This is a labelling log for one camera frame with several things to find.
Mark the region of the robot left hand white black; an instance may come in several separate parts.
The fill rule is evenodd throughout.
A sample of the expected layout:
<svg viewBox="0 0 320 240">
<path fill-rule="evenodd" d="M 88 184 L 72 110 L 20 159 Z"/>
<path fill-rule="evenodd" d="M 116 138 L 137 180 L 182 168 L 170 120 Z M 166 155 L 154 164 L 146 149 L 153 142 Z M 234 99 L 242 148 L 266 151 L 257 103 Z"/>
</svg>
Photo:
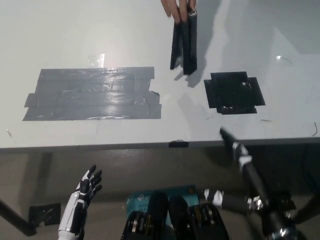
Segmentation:
<svg viewBox="0 0 320 240">
<path fill-rule="evenodd" d="M 89 168 L 71 193 L 58 228 L 58 240 L 82 240 L 88 208 L 96 193 L 102 189 L 102 171 Z"/>
</svg>

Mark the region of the person's bare hand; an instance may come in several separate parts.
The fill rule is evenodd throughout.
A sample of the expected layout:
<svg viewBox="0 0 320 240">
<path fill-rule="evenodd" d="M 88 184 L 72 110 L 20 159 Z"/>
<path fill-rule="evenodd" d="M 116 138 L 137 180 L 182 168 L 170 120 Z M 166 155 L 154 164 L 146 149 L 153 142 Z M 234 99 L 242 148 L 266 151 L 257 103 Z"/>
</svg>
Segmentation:
<svg viewBox="0 0 320 240">
<path fill-rule="evenodd" d="M 174 23 L 186 22 L 188 20 L 188 9 L 196 10 L 196 0 L 161 0 L 161 5 L 166 16 L 173 17 Z"/>
</svg>

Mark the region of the robot right hand white black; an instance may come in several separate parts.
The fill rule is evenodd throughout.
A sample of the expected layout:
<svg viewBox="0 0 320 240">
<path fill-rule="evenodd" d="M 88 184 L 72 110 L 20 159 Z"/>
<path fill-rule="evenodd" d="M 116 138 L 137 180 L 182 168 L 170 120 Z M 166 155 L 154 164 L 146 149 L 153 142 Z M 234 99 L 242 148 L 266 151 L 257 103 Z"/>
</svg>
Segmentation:
<svg viewBox="0 0 320 240">
<path fill-rule="evenodd" d="M 229 131 L 221 127 L 219 133 L 224 141 L 227 152 L 231 153 L 232 159 L 239 164 L 241 169 L 244 165 L 252 161 L 252 156 L 246 147 Z"/>
</svg>

